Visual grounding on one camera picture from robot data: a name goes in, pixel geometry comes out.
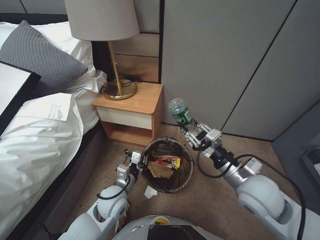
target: snack wrapper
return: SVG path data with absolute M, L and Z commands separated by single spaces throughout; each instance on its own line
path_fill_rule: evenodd
M 180 158 L 174 156 L 160 156 L 155 151 L 151 151 L 155 162 L 169 168 L 178 169 L 180 167 Z

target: yellow sticker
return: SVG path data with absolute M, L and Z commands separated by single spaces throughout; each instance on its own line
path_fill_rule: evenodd
M 170 223 L 168 222 L 168 220 L 166 220 L 162 217 L 155 219 L 152 223 L 152 225 L 162 225 L 162 224 L 170 224 Z

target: gray pillow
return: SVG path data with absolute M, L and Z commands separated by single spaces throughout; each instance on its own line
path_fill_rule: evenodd
M 0 61 L 33 71 L 41 76 L 33 94 L 45 96 L 65 89 L 88 68 L 53 46 L 23 20 L 0 50 Z

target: white pillow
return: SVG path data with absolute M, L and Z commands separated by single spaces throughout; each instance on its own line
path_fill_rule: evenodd
M 98 92 L 97 79 L 94 77 L 92 45 L 90 41 L 79 40 L 71 35 L 69 22 L 31 25 L 38 30 L 53 46 L 70 54 L 88 67 L 88 71 L 73 81 L 66 90 L 88 89 Z M 0 22 L 0 48 L 18 24 Z

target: beige carpet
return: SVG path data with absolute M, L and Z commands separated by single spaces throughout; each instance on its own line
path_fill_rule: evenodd
M 161 136 L 174 137 L 181 143 L 187 144 L 178 127 L 162 124 L 160 132 Z M 246 153 L 257 155 L 283 171 L 270 142 L 223 135 L 223 147 L 233 152 L 235 156 Z M 125 159 L 125 148 L 128 148 L 129 151 L 143 150 L 143 148 L 134 145 L 107 140 L 103 143 L 91 178 L 69 216 L 64 230 L 80 214 L 91 207 L 97 199 L 97 193 L 114 182 L 116 179 L 115 169 Z M 195 160 L 196 152 L 192 151 L 191 147 L 189 149 Z M 208 173 L 219 174 L 214 169 L 211 160 L 202 156 L 200 161 Z M 298 202 L 291 185 L 277 173 L 267 166 L 263 166 L 260 173 L 275 181 L 285 194 Z M 176 194 L 158 193 L 157 196 L 148 200 L 144 196 L 146 187 L 147 184 L 139 176 L 132 193 L 129 195 L 131 203 L 129 220 L 146 215 L 170 215 L 188 220 L 225 240 L 275 239 L 267 227 L 238 204 L 235 191 L 223 178 L 207 178 L 199 172 L 196 166 L 188 185 Z M 110 233 L 108 239 L 112 239 L 112 236 L 113 233 Z

